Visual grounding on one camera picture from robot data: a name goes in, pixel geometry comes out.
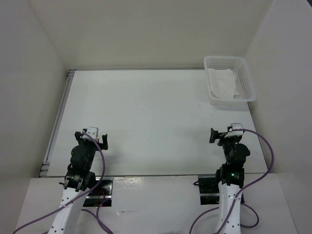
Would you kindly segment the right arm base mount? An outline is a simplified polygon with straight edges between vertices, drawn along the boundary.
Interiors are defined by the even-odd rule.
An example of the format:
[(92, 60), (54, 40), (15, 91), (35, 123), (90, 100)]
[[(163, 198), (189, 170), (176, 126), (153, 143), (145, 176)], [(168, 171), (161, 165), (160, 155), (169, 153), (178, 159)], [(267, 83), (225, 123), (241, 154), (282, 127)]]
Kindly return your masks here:
[(198, 175), (197, 181), (193, 183), (199, 189), (201, 205), (217, 205), (220, 202), (218, 181), (215, 175)]

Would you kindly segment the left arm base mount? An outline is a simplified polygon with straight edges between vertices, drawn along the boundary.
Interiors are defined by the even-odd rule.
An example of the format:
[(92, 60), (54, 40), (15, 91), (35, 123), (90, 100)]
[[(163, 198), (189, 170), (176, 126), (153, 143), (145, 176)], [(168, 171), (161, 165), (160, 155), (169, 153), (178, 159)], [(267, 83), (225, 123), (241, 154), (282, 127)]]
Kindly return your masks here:
[(104, 177), (100, 184), (88, 194), (83, 207), (111, 207), (113, 181), (112, 177)]

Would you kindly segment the white pleated skirt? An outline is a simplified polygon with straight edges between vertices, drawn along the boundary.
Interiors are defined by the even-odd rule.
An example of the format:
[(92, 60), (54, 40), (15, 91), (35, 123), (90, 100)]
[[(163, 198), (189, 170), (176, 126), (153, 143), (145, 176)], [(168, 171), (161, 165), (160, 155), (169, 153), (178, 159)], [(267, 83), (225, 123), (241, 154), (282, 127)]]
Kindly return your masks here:
[(236, 75), (232, 70), (208, 69), (210, 90), (215, 98), (234, 99), (239, 96), (236, 86)]

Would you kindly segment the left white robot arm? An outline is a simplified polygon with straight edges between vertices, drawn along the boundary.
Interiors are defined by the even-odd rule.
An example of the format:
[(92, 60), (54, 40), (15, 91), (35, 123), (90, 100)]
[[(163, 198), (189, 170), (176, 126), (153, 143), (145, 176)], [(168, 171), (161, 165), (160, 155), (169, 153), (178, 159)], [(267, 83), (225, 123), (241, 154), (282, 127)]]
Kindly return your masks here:
[(75, 132), (75, 138), (78, 145), (71, 150), (60, 211), (56, 212), (48, 231), (50, 234), (73, 234), (86, 197), (93, 194), (99, 185), (91, 166), (96, 152), (108, 150), (107, 135), (102, 136), (100, 143), (98, 128), (87, 127), (82, 132)]

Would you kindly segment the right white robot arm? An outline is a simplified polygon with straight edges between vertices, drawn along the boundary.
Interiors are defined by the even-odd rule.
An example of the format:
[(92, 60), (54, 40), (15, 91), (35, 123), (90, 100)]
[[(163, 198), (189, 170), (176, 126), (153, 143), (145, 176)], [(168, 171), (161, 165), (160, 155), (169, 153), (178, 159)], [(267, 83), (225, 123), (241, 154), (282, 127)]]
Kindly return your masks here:
[(239, 234), (241, 192), (244, 186), (244, 163), (250, 150), (240, 143), (244, 131), (240, 123), (231, 124), (226, 132), (211, 129), (209, 142), (222, 147), (226, 162), (216, 171), (214, 187), (219, 191), (216, 234)]

